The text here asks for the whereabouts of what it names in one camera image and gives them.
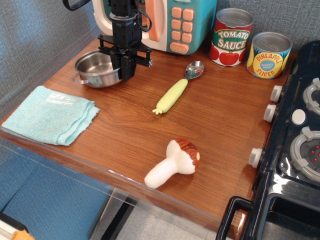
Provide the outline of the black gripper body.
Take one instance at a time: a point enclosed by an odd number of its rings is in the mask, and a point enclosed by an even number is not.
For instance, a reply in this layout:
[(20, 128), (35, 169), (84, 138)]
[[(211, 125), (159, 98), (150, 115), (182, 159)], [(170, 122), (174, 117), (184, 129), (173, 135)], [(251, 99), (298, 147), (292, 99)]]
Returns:
[(128, 16), (110, 15), (112, 24), (112, 36), (100, 35), (99, 51), (110, 55), (115, 54), (122, 58), (129, 56), (137, 64), (145, 67), (152, 66), (151, 48), (142, 43), (142, 32), (149, 30), (142, 26), (140, 14)]

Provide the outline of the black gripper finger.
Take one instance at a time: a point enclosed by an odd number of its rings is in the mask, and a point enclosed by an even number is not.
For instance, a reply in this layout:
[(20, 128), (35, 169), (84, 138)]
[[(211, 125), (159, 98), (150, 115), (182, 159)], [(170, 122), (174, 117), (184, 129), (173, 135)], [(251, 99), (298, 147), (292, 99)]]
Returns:
[(127, 82), (135, 75), (137, 63), (131, 56), (123, 56), (121, 59), (122, 81)]
[(122, 52), (120, 48), (110, 49), (110, 59), (114, 70), (121, 68)]

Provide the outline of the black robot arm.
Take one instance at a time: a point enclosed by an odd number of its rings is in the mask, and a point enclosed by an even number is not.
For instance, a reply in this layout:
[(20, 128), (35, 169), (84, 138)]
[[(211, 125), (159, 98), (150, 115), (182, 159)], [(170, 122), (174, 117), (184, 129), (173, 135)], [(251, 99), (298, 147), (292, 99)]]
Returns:
[(137, 64), (151, 67), (152, 49), (142, 43), (142, 33), (151, 26), (142, 25), (142, 16), (148, 17), (136, 0), (109, 0), (112, 35), (101, 34), (99, 51), (109, 55), (112, 67), (119, 78), (126, 82), (135, 75)]

